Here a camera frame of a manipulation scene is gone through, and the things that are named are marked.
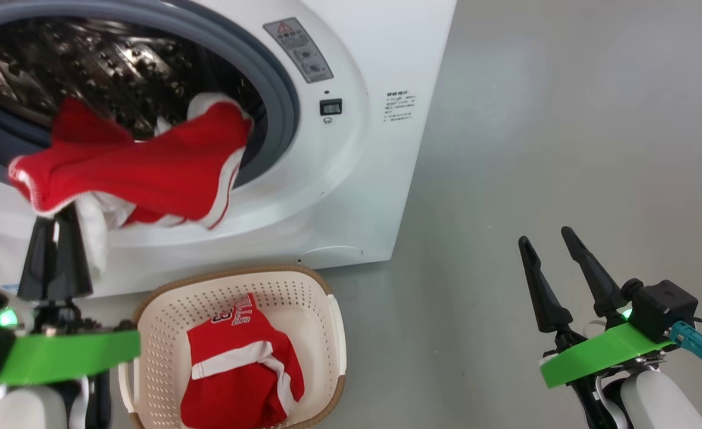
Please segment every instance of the laundry basket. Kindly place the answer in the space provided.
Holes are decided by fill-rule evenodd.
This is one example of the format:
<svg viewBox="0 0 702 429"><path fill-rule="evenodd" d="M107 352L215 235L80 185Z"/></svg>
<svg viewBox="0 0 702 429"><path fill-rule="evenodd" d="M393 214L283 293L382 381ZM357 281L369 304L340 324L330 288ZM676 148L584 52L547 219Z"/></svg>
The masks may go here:
<svg viewBox="0 0 702 429"><path fill-rule="evenodd" d="M118 367L120 394L136 429L186 427L180 405L190 377L187 329L228 310L248 293L295 348L305 394L278 427L303 429L323 420L345 384L345 331L326 282L304 266L266 266L199 275L154 291L133 315L142 355Z"/></svg>

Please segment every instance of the stainless steel drum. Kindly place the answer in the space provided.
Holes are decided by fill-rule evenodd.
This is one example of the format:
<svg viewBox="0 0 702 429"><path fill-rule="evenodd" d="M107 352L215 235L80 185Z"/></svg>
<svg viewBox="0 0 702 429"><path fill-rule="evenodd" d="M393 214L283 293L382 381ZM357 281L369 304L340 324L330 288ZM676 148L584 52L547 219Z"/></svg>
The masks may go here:
<svg viewBox="0 0 702 429"><path fill-rule="evenodd" d="M0 27L0 106L35 124L50 125L63 98L72 96L146 139L158 115L182 122L190 99L203 91L225 92L252 114L257 129L266 127L263 100L248 79L178 36L76 17ZM254 135L263 138L263 131Z"/></svg>

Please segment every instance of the sticker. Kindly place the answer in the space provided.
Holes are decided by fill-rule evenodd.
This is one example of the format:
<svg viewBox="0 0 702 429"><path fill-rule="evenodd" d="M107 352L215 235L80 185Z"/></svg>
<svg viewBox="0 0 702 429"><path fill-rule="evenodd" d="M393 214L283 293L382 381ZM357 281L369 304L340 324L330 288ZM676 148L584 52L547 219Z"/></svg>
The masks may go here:
<svg viewBox="0 0 702 429"><path fill-rule="evenodd" d="M388 92L383 122L411 119L416 102L417 96L409 91Z"/></svg>
<svg viewBox="0 0 702 429"><path fill-rule="evenodd" d="M297 19L288 17L263 28L282 46L306 82L321 82L334 77L324 56Z"/></svg>

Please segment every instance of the concrete floor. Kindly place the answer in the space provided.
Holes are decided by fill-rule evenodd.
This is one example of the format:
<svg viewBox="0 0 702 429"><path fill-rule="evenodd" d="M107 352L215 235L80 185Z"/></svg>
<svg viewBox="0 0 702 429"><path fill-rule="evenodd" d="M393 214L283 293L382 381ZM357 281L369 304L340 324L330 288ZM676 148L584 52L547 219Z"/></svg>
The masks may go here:
<svg viewBox="0 0 702 429"><path fill-rule="evenodd" d="M563 225L618 282L672 279L702 317L702 0L457 5L394 258L323 272L348 379L321 427L584 427L539 374L553 335L516 244L580 329L594 313ZM83 307L109 323L141 299ZM663 369L702 414L702 363Z"/></svg>

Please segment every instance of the washing machine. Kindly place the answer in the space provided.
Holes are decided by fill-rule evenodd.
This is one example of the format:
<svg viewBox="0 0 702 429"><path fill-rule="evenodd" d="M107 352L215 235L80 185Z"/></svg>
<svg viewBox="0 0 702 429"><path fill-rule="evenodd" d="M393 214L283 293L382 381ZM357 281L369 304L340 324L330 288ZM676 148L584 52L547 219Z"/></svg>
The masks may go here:
<svg viewBox="0 0 702 429"><path fill-rule="evenodd" d="M0 0L0 285L34 222L6 166L44 150L63 98L136 139L199 92L255 130L224 222L114 231L95 296L255 263L388 260L455 0Z"/></svg>

